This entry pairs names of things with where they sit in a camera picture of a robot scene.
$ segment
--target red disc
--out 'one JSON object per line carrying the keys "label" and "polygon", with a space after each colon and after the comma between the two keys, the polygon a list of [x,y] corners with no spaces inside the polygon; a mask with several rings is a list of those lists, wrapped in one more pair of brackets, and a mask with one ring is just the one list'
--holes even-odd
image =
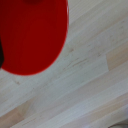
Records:
{"label": "red disc", "polygon": [[19,75],[47,69],[60,54],[67,30],[67,0],[0,0],[2,68]]}

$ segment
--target wooden floor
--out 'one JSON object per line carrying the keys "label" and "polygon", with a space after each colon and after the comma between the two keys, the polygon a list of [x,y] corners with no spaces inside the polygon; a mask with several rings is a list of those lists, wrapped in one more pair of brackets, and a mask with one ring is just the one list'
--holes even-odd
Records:
{"label": "wooden floor", "polygon": [[0,128],[108,128],[128,119],[128,0],[69,0],[56,62],[34,76],[0,71]]}

